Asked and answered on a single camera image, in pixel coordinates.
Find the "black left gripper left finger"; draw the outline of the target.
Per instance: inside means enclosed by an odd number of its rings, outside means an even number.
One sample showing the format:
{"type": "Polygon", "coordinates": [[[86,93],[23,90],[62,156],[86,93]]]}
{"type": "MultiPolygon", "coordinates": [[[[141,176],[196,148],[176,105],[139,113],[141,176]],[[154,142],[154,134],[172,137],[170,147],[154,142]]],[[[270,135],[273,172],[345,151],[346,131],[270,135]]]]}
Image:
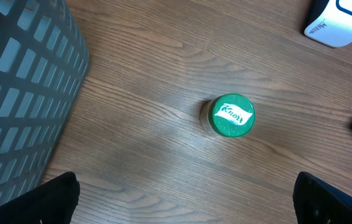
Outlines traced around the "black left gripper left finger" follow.
{"type": "Polygon", "coordinates": [[[78,205],[80,184],[73,172],[38,186],[0,206],[0,224],[71,222],[78,205]]]}

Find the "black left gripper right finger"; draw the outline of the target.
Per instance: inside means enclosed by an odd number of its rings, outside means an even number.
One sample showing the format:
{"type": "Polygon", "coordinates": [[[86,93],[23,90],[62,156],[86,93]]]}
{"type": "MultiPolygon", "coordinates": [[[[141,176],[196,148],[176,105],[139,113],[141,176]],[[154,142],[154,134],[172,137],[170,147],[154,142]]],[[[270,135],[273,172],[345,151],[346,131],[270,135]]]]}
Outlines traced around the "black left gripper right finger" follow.
{"type": "Polygon", "coordinates": [[[308,172],[300,172],[293,191],[298,224],[352,224],[352,197],[308,172]]]}

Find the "green lid white jar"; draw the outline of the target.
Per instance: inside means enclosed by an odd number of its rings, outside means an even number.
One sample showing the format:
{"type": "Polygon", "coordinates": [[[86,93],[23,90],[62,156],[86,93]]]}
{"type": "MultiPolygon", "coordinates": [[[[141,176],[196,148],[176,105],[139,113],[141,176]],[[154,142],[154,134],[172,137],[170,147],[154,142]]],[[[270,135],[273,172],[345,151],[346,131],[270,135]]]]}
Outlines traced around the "green lid white jar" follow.
{"type": "Polygon", "coordinates": [[[216,136],[239,138],[249,133],[256,112],[251,101],[238,93],[221,95],[206,103],[200,112],[205,131],[216,136]]]}

